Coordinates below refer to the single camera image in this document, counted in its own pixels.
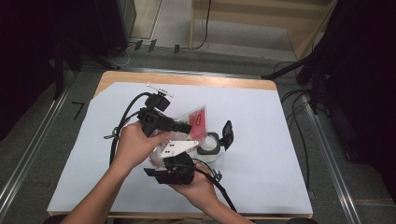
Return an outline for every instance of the wire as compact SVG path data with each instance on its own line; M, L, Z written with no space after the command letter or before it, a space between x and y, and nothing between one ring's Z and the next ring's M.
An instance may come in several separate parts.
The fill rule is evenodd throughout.
M273 74L270 74L270 75L262 75L262 79L273 80L273 79L275 79L275 78L277 78L277 77L281 77L281 76L283 76L283 75L286 74L286 73L283 73L283 74L281 74L281 75L280 75L280 74L276 74L276 73L278 73L278 72L281 71L282 69L288 68L289 66L294 67L293 71L294 71L294 73L297 75L295 69L297 69L297 68L303 66L304 63L305 63L305 61L307 60L307 58L308 58L308 57L305 57L305 58L303 58L303 59L301 59L300 61L297 61L297 62L281 62L281 63L277 63L277 64L274 66L274 71L275 71L275 72L274 72ZM275 68L276 68L278 65L282 64L282 63L292 63L292 64L286 66L285 68L282 68L282 69L279 70L279 71L276 71Z
M280 62L280 63L277 63L277 64L274 65L274 67L273 67L274 73L276 72L276 68L277 68L280 64L282 64L282 63L295 63L295 62ZM295 69L293 70L293 72L294 72L294 74L295 74L296 76L298 76L298 74L297 74L297 72L296 72Z
M117 149L117 143L119 142L119 138L120 138L120 132L122 127L125 125L125 123L127 122L127 120L129 120L132 116L137 115L139 112L135 112L133 113L130 117L128 117L128 119L126 119L126 116L128 115L129 111L131 110L131 107L134 105L134 103L142 96L150 96L151 93L148 92L142 92L140 94L138 94L133 100L132 102L128 105L128 107L126 108L124 114L122 115L122 118L120 120L120 124L118 127L116 127L113 131L113 142L111 143L111 151L110 151L110 165L111 162L113 162L114 160L114 155L116 154L116 149Z
M110 58L107 58L107 60L108 60L109 62L113 63L113 64L116 65L116 66L124 66L124 65L127 65L127 64L129 63L129 61L131 61L131 56L129 56L128 49L131 48L131 47L133 47L133 46L134 46L134 45L130 45L130 46L128 46L128 47L126 48L126 50L125 50L125 53L126 53L126 55L128 56L128 60L126 61L126 63L122 63L122 64L115 63L115 62L111 61Z
M142 44L142 46L144 46L144 47L149 47L148 44ZM156 49L171 49L171 50L175 50L175 48L171 48L171 47L156 46L155 48L156 48ZM196 49L180 48L180 51L195 51L195 50L196 50Z
M207 31L207 25L209 24L209 15L210 15L210 7L211 7L211 6L212 6L212 0L209 0L209 6L208 6L208 8L207 8L207 14L206 14L205 38L204 38L204 41L202 42L202 44L201 44L200 46L195 47L195 48L191 48L190 50L198 50L198 49L200 49L200 48L204 45L204 43L206 42L206 40L207 40L207 33L208 33L208 31Z
M203 2L204 2L204 1L201 0L201 17L204 16L204 11L203 11L204 4L203 4ZM204 20L201 20L201 25L202 25L202 29L206 31L206 28L205 28L205 25L204 25Z
M208 174L207 172L205 172L203 170L200 170L200 169L196 168L195 166L189 166L189 165L183 165L183 164L173 164L172 166L173 167L184 167L184 168L193 169L194 171L204 175L210 182L213 183L213 185L216 186L216 188L218 188L218 190L221 192L221 194L223 195L225 201L230 206L230 208L233 209L237 213L237 211L235 209L235 206L233 206L233 202L231 201L230 197L228 196L227 191L225 190L225 188L219 183L219 181L217 181L210 174Z
M113 58L117 57L123 50L126 50L126 49L128 49L129 47L133 46L134 44L136 44L136 42L129 41L128 44L132 44L132 45L128 45L128 46L126 46L125 48L120 49L116 54L114 54L113 56L109 57L108 59L113 59Z
M210 173L212 173L212 175L216 178L216 176L217 176L216 172L215 172L206 162L201 161L201 160L199 160L199 159L192 159L192 160L193 160L193 161L198 161L198 162L200 162L201 164L203 164L204 166L206 166L206 168L209 169Z
M288 99L289 97L291 97L293 94L297 93L297 92L305 92L308 93L311 90L297 90L297 91L289 91L287 93L285 93L285 95L283 95L282 99L280 100L280 103L283 104L283 102L285 102L286 99Z
M297 109L298 107L303 106L303 108L300 109L297 113L295 113L295 115L298 115L300 112L302 112L302 111L305 109L305 107L306 107L307 105L309 105L309 102L304 102L304 103L298 105L297 107L295 107L294 109ZM291 116L293 116L293 113L292 113L292 112L288 115L288 117L286 118L286 120L288 120ZM290 130L291 124L293 123L294 120L295 120L295 117L293 116L292 119L291 119L291 122L290 122L290 124L289 124L289 130Z
M300 136L301 136L301 140L302 140L303 147L304 147L305 166L306 166L305 187L306 187L306 190L309 190L309 160L308 160L308 151L307 151L307 149L306 149L306 144L305 144L305 139L304 139L304 136L303 136L303 132L301 131L301 128L300 128L300 125L299 125L299 123L298 123L298 121L297 121L297 118L295 118L296 113L295 113L295 110L294 110L294 109L295 109L295 107L294 107L295 103L296 103L296 102L298 101L298 99L299 99L300 97L302 97L304 94L306 94L306 92L300 93L300 94L294 99L293 104L292 104L292 106L291 106L291 109L292 109L292 114L293 114L293 116L294 116L294 120L295 120L295 123L296 123L296 126L297 126L297 130L298 130L298 132L299 132L299 134L300 134Z

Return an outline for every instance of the black cable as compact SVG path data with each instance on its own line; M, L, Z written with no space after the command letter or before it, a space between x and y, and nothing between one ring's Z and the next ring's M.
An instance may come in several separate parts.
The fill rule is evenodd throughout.
M218 188L218 190L221 192L221 194L223 195L225 201L230 206L230 208L233 209L237 213L237 211L235 209L235 206L233 206L233 202L231 201L230 197L228 196L227 191L225 190L225 188L219 183L219 181L217 181L210 174L208 174L207 172L196 168L195 166L189 166L189 165L183 165L183 164L173 164L173 167L190 168L190 169L193 169L194 171L204 175L210 182L212 182L213 185L216 186L216 188Z
M124 50L128 49L129 47L133 46L134 44L136 44L135 42L129 42L129 43L133 43L131 45L126 46L125 48L120 49L119 51L117 51L116 54L114 54L113 56L111 56L108 59L114 59L115 57L117 57L121 52L123 52Z
M298 130L298 132L299 132L299 134L300 134L300 136L301 136L301 140L302 140L303 147L304 147L305 166L306 166L306 181L305 181L305 187L306 187L306 190L309 190L309 160L308 160L308 151L307 151L307 149L306 149L306 144L305 144L305 139L304 139L304 137L303 137L303 132L301 131L300 125L298 124L298 121L297 121L297 119L295 118L295 110L294 110L294 109L295 109L295 108L294 108L295 103L296 103L297 100L298 100L300 97L302 97L304 94L306 94L306 92L300 93L300 94L294 99L291 108L292 108L292 113L293 113L293 116L294 116L294 120L295 120L295 122L296 122L297 130Z
M206 42L206 40L207 40L207 25L208 25L208 23L209 23L209 14L210 14L210 6L212 5L212 0L209 0L209 6L208 6L208 8L207 8L207 15L206 15L206 25L205 25L205 38L204 38L204 41L202 42L202 44L200 45L200 46L198 46L198 47L196 47L196 48L192 48L191 50L198 50L198 49L200 49L203 45L204 45L204 43Z
M285 93L285 95L283 95L282 99L280 100L280 103L283 104L283 102L285 102L286 99L288 99L289 97L291 97L293 94L297 93L297 92L310 92L310 90L297 90L297 91L289 91L287 93Z
M295 113L295 115L298 115L300 112L302 112L304 109L305 109L305 107L307 106L307 105L309 105L309 102L304 102L304 103L301 103L300 105L297 105L297 107L295 107L294 109L297 109L297 108L299 108L300 106L304 106L302 109L300 109L297 113ZM287 117L286 117L286 121L288 121L289 120L289 118L291 117L291 116L293 116L293 113L291 112ZM290 124L289 124L289 130L290 130L290 127L291 127L291 124L293 123L293 120L295 119L295 117L293 117L292 119L291 119L291 122L290 122Z
M212 173L213 176L216 175L216 173L213 171L213 169L212 169L206 162L201 161L201 160L199 160L199 159L195 159L195 158L193 158L192 160L193 160L193 161L198 161L198 162L200 162L201 164L203 164L204 166L206 166L207 169L209 169L210 173Z
M149 47L150 45L148 44L142 44L142 46L144 47ZM170 48L170 47L161 47L161 46L156 46L156 49L175 49L175 48Z
M300 61L292 63L291 65L288 65L282 69L280 69L279 71L274 72L273 74L270 75L262 75L262 79L266 79L266 80L273 80L277 77L281 77L284 74L290 72L291 70L295 70L301 66L304 65L304 67L307 67L305 64L310 62L312 56L308 55L305 58L302 58Z
M122 118L121 118L121 120L120 120L119 126L116 127L116 128L114 129L114 131L113 131L113 142L111 143L111 151L110 151L110 165L111 165L111 162L113 162L113 160L114 160L114 155L116 154L116 148L117 148L117 143L119 142L121 129L122 129L122 127L125 125L126 121L127 121L128 119L131 118L131 116L130 116L128 119L125 119L125 118L126 118L126 116L128 115L128 113L129 113L129 111L131 110L131 107L134 105L134 103L135 103L140 97L142 97L142 96L144 96L144 95L150 96L151 93L149 93L149 92L143 92L143 93L138 94L138 95L132 100L132 102L128 105L128 107L126 108L126 110L125 110L125 112L124 112L124 114L122 115Z
M320 108L318 105L317 105L317 110L321 111L321 112L327 112L327 110L325 108Z
M276 68L277 68L277 66L278 65L280 65L280 64L282 64L282 63L294 63L294 62L281 62L281 63L277 63L276 65L274 65L274 67L273 67L273 69L274 69L274 73L276 72ZM293 70L293 72L294 72L294 74L296 75L296 76L298 76L298 74L297 74L297 72L296 72L296 70L294 69Z
M142 112L142 110L136 111L136 112L134 112L131 116L129 116L128 118L126 118L125 121L124 121L123 124L122 124L122 127L123 127L132 117L138 115L140 112Z

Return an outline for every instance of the person's right hand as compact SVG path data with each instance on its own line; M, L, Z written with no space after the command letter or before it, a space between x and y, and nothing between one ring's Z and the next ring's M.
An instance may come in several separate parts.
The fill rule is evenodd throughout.
M166 132L146 137L140 121L125 126L122 128L117 153L111 166L116 167L119 173L126 177L136 165L142 163L149 153L168 137L169 133Z
M196 167L210 174L210 171L200 163L197 163ZM196 171L194 173L194 179L189 185L169 186L178 193L184 195L192 205L201 210L205 210L205 207L210 204L219 202L213 184L203 174Z

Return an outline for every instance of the black stand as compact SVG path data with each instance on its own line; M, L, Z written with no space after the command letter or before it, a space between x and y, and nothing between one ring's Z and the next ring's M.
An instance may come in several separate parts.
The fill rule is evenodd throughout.
M64 60L73 71L80 71L82 68L82 61L78 57L77 51L87 55L94 61L101 64L104 68L114 70L113 65L101 57L91 53L88 49L80 44L68 39L58 40L55 46L55 95L54 100L57 100L64 91Z
M332 19L329 22L326 33L318 42L315 49L308 56L277 72L274 72L271 75L262 76L262 79L272 80L303 66L303 69L298 74L296 81L299 85L305 85L309 79L313 77L310 106L315 114L318 113L318 87L320 79L324 75L324 68L326 66L326 62L328 61L327 59L332 57L332 51L337 47L340 39L342 38L343 28L345 28L345 26L342 26L341 24L345 20L348 11L352 8L355 1L343 3L341 7L340 2L341 1L339 1L336 5L336 7L339 7L339 10L337 10L339 12L338 15L332 15Z

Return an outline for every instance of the black device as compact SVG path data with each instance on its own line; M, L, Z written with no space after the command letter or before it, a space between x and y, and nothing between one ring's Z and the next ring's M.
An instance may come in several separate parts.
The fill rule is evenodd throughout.
M213 148L213 150L205 150L202 147L198 147L197 153L199 155L217 155L220 152L220 147L224 147L224 149L227 151L227 149L233 143L233 124L230 120L227 120L224 128L222 129L221 139L219 138L219 135L217 133L207 133L206 135L215 139L215 141L217 142L216 147Z
M338 45L343 40L345 32L350 29L343 26L345 19L348 18L352 8L357 5L357 0L346 1L346 3L337 3L335 10L337 9L337 17L332 17L329 21L326 33L320 39L318 44L313 48L312 52L306 57L302 58L296 63L292 63L285 68L280 69L273 74L262 76L263 79L275 79L293 71L299 67L302 70L298 74L296 81L299 85L305 85L309 79L312 78L312 91L310 92L310 106L312 111L317 114L318 105L318 88L320 79L325 75L325 69L328 66L330 60L330 54L338 49Z
M110 164L116 153L120 130L131 117L127 118L126 115L134 102L143 95L148 96L148 99L145 102L146 107L140 108L140 110L132 114L132 116L137 115L137 118L142 123L143 133L147 137L151 136L155 130L181 133L190 133L191 131L192 127L189 124L176 121L162 113L170 105L170 102L165 98L165 94L163 92L159 91L157 94L143 92L132 100L122 116L120 125L116 127L113 134L110 135L110 137L114 137L113 144L111 146ZM163 161L165 163L165 171L145 169L145 172L149 176L154 176L160 184L190 184L193 180L194 170L191 168L195 167L195 165L187 152L183 152L175 157L163 159Z

